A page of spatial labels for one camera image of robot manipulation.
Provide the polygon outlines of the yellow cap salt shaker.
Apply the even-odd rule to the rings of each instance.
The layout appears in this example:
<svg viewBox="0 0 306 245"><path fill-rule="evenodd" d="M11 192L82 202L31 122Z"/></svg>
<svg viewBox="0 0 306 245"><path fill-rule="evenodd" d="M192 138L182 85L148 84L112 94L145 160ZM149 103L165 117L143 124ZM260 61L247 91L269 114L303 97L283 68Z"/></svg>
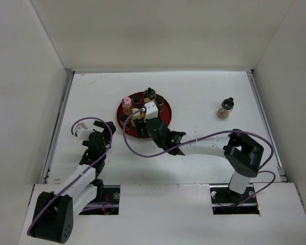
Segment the yellow cap salt shaker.
<svg viewBox="0 0 306 245"><path fill-rule="evenodd" d="M136 119L141 119L142 118L142 112L138 108L133 108L132 109L132 117L131 121L135 121Z"/></svg>

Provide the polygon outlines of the small black cap spice jar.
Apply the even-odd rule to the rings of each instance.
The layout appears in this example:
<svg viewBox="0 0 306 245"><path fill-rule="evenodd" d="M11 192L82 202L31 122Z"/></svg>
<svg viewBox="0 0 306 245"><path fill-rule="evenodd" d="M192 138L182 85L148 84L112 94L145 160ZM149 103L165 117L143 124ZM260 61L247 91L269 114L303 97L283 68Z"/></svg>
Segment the small black cap spice jar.
<svg viewBox="0 0 306 245"><path fill-rule="evenodd" d="M156 97L156 105L159 109L159 112L163 111L163 105L164 105L164 98L162 96Z"/></svg>

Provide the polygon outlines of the pink cap spice shaker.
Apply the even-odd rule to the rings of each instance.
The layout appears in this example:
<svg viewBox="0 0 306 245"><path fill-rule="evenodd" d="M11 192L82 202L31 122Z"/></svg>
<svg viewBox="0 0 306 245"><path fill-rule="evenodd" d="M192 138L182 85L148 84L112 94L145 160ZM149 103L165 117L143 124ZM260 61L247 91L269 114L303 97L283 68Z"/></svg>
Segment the pink cap spice shaker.
<svg viewBox="0 0 306 245"><path fill-rule="evenodd" d="M128 96L124 97L121 101L123 114L129 116L132 113L132 99Z"/></svg>

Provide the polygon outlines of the black knob cap spice jar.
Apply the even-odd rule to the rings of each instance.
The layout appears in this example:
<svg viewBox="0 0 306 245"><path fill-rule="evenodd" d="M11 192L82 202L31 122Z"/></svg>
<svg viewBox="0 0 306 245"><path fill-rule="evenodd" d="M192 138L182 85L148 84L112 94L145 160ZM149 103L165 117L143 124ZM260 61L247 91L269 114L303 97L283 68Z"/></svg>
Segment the black knob cap spice jar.
<svg viewBox="0 0 306 245"><path fill-rule="evenodd" d="M149 103L149 102L155 102L156 101L156 91L152 89L151 87L148 87L147 89L144 90L143 92L144 95L144 103Z"/></svg>

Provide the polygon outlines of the yellow label bottle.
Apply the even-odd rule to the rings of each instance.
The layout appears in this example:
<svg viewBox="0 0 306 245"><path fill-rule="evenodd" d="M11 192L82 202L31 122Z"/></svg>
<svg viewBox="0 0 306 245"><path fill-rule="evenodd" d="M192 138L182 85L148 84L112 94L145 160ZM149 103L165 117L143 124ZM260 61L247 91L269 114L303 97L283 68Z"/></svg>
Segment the yellow label bottle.
<svg viewBox="0 0 306 245"><path fill-rule="evenodd" d="M137 118L133 120L136 130L136 137L137 138L144 138L144 130L145 130L145 123L143 118Z"/></svg>
<svg viewBox="0 0 306 245"><path fill-rule="evenodd" d="M121 122L122 126L125 127L125 131L128 131L131 128L131 126L129 124L129 121L127 121L127 118L128 118L128 116L126 114L122 114L121 117L120 117L120 122Z"/></svg>

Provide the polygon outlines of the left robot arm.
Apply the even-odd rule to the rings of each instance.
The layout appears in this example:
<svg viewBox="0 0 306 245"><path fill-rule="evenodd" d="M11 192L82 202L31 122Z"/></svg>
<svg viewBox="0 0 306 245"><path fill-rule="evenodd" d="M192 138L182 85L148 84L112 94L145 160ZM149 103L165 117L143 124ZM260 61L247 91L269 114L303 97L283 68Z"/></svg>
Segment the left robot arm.
<svg viewBox="0 0 306 245"><path fill-rule="evenodd" d="M99 118L93 124L102 131L88 130L80 120L73 124L72 134L82 139L87 149L74 173L57 190L38 196L27 236L64 244L73 230L74 217L90 202L104 199L104 185L97 177L105 166L116 127Z"/></svg>

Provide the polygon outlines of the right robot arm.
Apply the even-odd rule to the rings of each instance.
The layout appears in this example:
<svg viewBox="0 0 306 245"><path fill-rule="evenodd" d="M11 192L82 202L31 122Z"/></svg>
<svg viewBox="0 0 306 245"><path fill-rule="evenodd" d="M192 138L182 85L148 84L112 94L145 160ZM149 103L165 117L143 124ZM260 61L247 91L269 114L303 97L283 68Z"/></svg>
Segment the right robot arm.
<svg viewBox="0 0 306 245"><path fill-rule="evenodd" d="M264 148L240 130L233 130L227 136L219 134L199 140L185 132L170 130L158 118L146 120L144 130L157 147L170 155L207 155L226 159L234 169L226 189L226 196L232 202L245 196L250 180L258 175Z"/></svg>

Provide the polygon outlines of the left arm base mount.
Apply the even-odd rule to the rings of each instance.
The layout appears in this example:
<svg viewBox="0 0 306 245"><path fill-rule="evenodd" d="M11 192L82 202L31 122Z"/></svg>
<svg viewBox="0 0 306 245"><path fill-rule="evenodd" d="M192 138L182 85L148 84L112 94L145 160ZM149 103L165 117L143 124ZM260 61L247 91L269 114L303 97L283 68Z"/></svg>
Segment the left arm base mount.
<svg viewBox="0 0 306 245"><path fill-rule="evenodd" d="M118 215L120 185L106 185L93 201L86 205L80 215Z"/></svg>

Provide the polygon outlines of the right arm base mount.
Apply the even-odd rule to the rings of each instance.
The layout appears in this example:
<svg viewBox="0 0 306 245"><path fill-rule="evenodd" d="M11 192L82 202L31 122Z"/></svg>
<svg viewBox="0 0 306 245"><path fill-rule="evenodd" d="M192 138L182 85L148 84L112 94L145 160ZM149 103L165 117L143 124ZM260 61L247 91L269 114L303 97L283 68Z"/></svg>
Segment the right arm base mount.
<svg viewBox="0 0 306 245"><path fill-rule="evenodd" d="M256 197L244 201L254 194L254 186L249 184L243 194L231 191L227 185L210 185L210 196L212 211L214 215L239 215L255 214L259 215L259 206Z"/></svg>

